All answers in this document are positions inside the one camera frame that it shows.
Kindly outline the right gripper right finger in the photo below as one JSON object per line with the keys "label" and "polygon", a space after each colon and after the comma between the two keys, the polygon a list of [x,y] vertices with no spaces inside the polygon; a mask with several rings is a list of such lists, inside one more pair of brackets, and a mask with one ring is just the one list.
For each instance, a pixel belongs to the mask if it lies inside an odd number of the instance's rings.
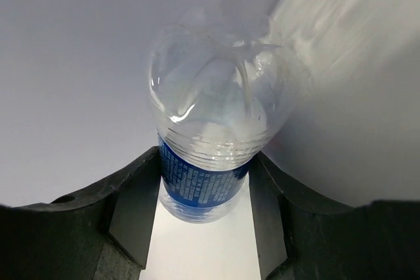
{"label": "right gripper right finger", "polygon": [[419,202],[350,207],[259,153],[249,190],[262,279],[418,279]]}

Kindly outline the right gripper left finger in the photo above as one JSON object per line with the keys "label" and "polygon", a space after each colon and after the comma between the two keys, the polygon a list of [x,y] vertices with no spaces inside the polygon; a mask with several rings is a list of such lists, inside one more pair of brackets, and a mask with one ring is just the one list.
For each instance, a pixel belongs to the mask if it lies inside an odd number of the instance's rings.
{"label": "right gripper left finger", "polygon": [[138,279],[160,183],[159,150],[52,203],[1,207],[2,279]]}

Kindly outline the small blue cap bottle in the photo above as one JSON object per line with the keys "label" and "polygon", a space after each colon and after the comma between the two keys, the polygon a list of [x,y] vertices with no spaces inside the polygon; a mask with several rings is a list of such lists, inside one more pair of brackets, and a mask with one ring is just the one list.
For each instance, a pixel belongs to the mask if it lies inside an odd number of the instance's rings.
{"label": "small blue cap bottle", "polygon": [[308,82],[271,17],[205,9],[161,29],[147,76],[159,198],[173,216],[195,224],[236,206],[252,158],[283,127]]}

